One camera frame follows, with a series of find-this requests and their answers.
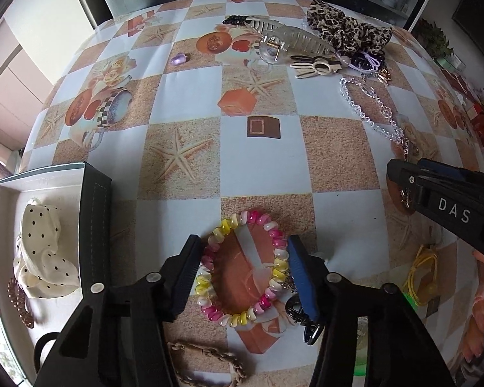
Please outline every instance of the pink yellow white hair tie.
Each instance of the pink yellow white hair tie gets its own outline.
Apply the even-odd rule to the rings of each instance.
[[[240,314],[225,314],[221,310],[221,304],[212,286],[212,272],[214,271],[215,255],[220,249],[220,244],[224,242],[225,236],[231,230],[240,225],[246,224],[261,225],[272,238],[274,250],[274,266],[272,268],[272,278],[269,286],[265,289],[260,299],[247,310]],[[273,221],[269,214],[260,212],[242,211],[240,214],[234,213],[230,219],[221,221],[221,225],[213,230],[213,234],[208,238],[208,246],[204,249],[201,258],[199,274],[196,277],[196,294],[199,296],[197,304],[201,306],[202,312],[212,322],[218,322],[221,326],[236,327],[245,325],[248,321],[253,322],[258,314],[262,314],[272,305],[276,299],[276,293],[282,291],[284,283],[288,278],[288,252],[287,240],[282,231],[278,229],[277,222]]]

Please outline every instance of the pink bead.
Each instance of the pink bead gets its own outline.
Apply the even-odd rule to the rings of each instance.
[[[265,295],[263,295],[260,298],[259,303],[260,303],[260,305],[262,306],[263,309],[268,309],[269,307],[271,307],[271,302],[269,301],[269,299]]]
[[[208,246],[207,248],[204,249],[203,255],[211,257],[212,261],[213,261],[213,259],[215,259],[215,252],[210,248],[210,246]]]
[[[270,235],[272,238],[284,236],[283,231],[280,230],[270,230],[267,234]]]
[[[223,315],[224,315],[224,313],[222,311],[217,311],[215,313],[208,314],[208,319],[209,319],[210,322],[216,322]]]
[[[271,301],[274,301],[276,299],[276,294],[273,293],[269,287],[265,288],[264,295]]]
[[[217,312],[217,307],[215,307],[214,305],[210,305],[210,307],[202,306],[201,307],[201,311],[204,314],[216,313]]]
[[[218,243],[210,243],[208,244],[208,247],[212,249],[214,252],[218,252],[220,249],[220,244]]]
[[[247,222],[248,224],[254,224],[256,223],[258,217],[260,216],[260,213],[256,210],[251,211],[250,213],[247,214]]]
[[[211,271],[213,271],[213,262],[211,262],[211,261],[210,261],[210,262],[205,262],[205,261],[204,261],[204,256],[203,256],[203,258],[201,259],[201,262],[202,262],[203,266],[204,266],[206,269],[208,269],[210,272],[211,272]]]
[[[257,219],[258,225],[264,225],[271,221],[271,216],[267,213],[263,214],[260,218]]]
[[[275,247],[287,247],[287,240],[283,240],[282,238],[273,238],[272,245]]]
[[[264,313],[264,309],[262,309],[262,306],[259,304],[259,303],[256,303],[254,306],[253,306],[253,310],[255,313],[257,314],[263,314]]]

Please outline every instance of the tablecloth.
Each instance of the tablecloth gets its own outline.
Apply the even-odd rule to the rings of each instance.
[[[370,286],[403,285],[430,224],[403,214],[391,198],[386,165],[400,153],[339,94],[340,78],[356,73],[296,79],[290,68],[258,60],[254,32],[222,24],[228,15],[258,15],[302,27],[309,3],[174,1],[101,24],[75,54],[35,121],[22,170],[88,161],[112,178],[115,283],[158,270],[189,234],[206,236],[221,217],[258,208],[322,252],[331,271]],[[484,171],[452,88],[409,32],[393,30],[385,47],[392,79],[388,86],[372,81],[373,88],[420,157]],[[188,62],[170,65],[181,52]],[[385,123],[372,99],[350,92],[372,120]],[[226,298],[228,306],[251,301],[268,277],[272,250],[258,231],[230,238],[222,280],[236,299]],[[477,287],[470,252],[442,233],[439,307],[418,309],[448,365]],[[266,316],[245,331],[226,329],[207,321],[190,296],[166,331],[171,340],[240,354],[248,386],[308,385],[317,349],[303,344],[302,327],[287,318],[283,302]],[[220,378],[228,371],[196,355],[179,365]]]

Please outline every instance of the box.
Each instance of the box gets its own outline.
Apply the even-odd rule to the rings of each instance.
[[[78,268],[80,288],[60,298],[27,300],[35,319],[27,329],[12,306],[7,283],[14,276],[15,240],[27,202],[36,197],[58,207],[59,250]],[[87,163],[48,166],[0,180],[0,319],[17,364],[31,383],[34,346],[46,333],[60,332],[90,287],[111,284],[109,217],[111,179]]]

